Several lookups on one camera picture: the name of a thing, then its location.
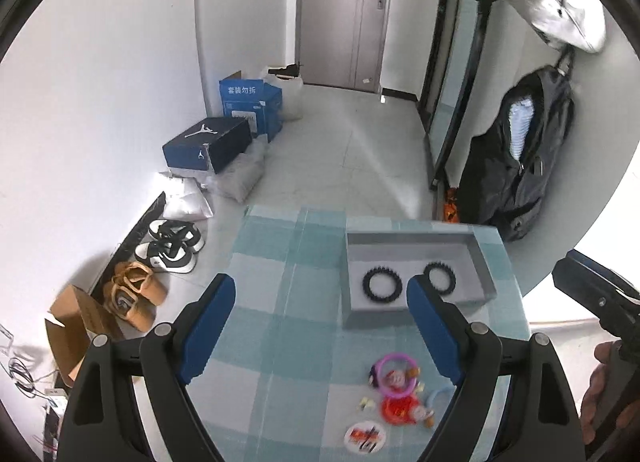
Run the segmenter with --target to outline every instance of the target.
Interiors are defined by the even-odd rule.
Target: shoe box
[[[219,173],[251,142],[246,119],[212,117],[180,133],[162,151],[169,168]]]
[[[242,72],[236,72],[220,81],[220,98],[225,117],[247,119],[254,137],[267,135],[271,142],[282,129],[280,88],[261,79],[242,79]]]
[[[45,328],[62,380],[74,385],[84,355],[95,336],[123,339],[115,317],[86,292],[67,286],[51,305]]]

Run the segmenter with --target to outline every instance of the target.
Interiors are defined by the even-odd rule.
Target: silver screw
[[[489,331],[489,327],[480,321],[476,321],[475,323],[471,323],[471,330],[478,334],[479,336],[485,335]]]
[[[99,336],[94,337],[94,346],[103,347],[107,344],[107,336],[104,334],[100,334]]]
[[[154,330],[156,336],[168,336],[171,332],[171,325],[169,323],[160,323]]]
[[[546,347],[550,342],[551,342],[551,339],[549,339],[549,336],[547,336],[546,334],[543,334],[543,333],[536,334],[536,343],[538,343],[540,346]]]

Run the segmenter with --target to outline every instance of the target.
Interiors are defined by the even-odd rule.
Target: white plastic bag
[[[271,86],[276,86],[282,90],[282,110],[280,111],[280,119],[283,122],[298,121],[302,119],[302,87],[304,82],[302,77],[293,77],[292,79],[280,79],[269,73],[269,67],[266,67],[260,74],[260,79],[268,82]]]
[[[542,39],[560,50],[565,44],[590,53],[602,50],[606,40],[600,0],[506,0]]]
[[[216,194],[243,203],[264,175],[264,158],[268,145],[267,135],[255,138],[246,151],[238,155],[222,173],[210,178],[207,188]]]
[[[163,218],[195,222],[213,216],[213,210],[194,178],[172,177],[171,173],[159,175],[166,194]]]

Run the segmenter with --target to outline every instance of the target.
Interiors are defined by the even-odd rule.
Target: backpack strap
[[[566,71],[562,70],[561,66],[566,63]],[[575,63],[575,47],[573,45],[565,45],[562,49],[562,53],[556,63],[556,70],[560,72],[567,79],[571,79],[571,75],[574,73]]]

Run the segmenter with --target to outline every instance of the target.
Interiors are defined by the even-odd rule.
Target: door
[[[452,43],[446,50],[448,59],[444,80],[440,85],[432,84],[430,90],[438,92],[437,101],[433,104],[433,116],[428,124],[431,159],[434,164],[431,179],[433,188],[444,178],[444,166],[471,95],[492,1],[457,1]]]
[[[375,92],[388,0],[301,0],[299,63],[307,84]]]

